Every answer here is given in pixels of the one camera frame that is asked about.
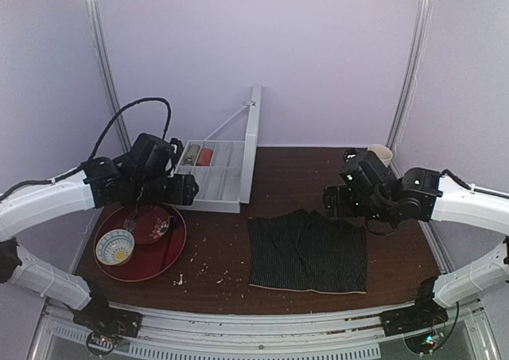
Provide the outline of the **black striped underwear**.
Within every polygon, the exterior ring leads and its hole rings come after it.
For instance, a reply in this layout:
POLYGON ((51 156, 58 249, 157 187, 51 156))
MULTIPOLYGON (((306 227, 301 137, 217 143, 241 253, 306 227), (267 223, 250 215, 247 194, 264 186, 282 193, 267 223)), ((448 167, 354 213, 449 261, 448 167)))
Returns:
POLYGON ((365 229, 299 209, 247 220, 250 285, 321 294, 367 292, 365 229))

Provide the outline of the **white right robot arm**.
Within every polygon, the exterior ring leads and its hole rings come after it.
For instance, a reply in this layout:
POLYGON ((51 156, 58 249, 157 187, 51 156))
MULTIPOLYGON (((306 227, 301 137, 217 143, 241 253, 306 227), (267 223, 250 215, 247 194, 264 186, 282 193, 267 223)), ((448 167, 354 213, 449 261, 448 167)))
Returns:
MULTIPOLYGON (((324 189, 327 217, 362 217, 396 228, 404 220, 452 222, 508 235, 508 195, 468 184, 448 169, 411 168, 397 177, 372 151, 349 157, 343 184, 324 189)), ((421 300, 441 308, 508 279, 508 241, 451 273, 426 281, 421 300)))

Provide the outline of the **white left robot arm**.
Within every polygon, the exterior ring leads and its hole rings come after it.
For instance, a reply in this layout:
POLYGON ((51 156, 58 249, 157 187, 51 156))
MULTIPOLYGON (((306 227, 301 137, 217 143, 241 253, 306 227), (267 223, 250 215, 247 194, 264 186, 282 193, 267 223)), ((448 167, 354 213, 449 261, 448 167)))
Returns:
POLYGON ((27 180, 1 195, 1 282, 29 288, 59 300, 74 311, 107 306, 82 278, 32 255, 18 233, 77 211, 119 203, 124 207, 162 203, 189 206, 199 185, 178 174, 184 152, 176 138, 165 141, 140 134, 130 152, 110 159, 91 156, 78 167, 49 180, 27 180))

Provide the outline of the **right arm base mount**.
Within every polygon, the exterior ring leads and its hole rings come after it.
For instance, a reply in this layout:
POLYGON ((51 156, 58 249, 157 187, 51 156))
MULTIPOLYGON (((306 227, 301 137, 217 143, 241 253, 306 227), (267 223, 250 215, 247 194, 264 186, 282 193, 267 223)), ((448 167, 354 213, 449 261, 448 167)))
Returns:
POLYGON ((446 330, 449 314, 446 308, 432 300, 384 311, 380 320, 386 337, 404 335, 406 348, 419 356, 431 355, 440 350, 456 329, 460 305, 456 303, 451 327, 446 330))

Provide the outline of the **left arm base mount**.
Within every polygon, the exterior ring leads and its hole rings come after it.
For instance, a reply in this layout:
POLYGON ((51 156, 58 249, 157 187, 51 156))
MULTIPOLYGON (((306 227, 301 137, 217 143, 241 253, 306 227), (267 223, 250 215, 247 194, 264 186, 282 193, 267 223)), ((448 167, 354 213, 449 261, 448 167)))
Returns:
POLYGON ((85 346, 99 358, 108 356, 125 338, 137 338, 142 323, 142 314, 113 308, 104 296, 93 296, 81 310, 68 310, 74 323, 90 330, 85 346))

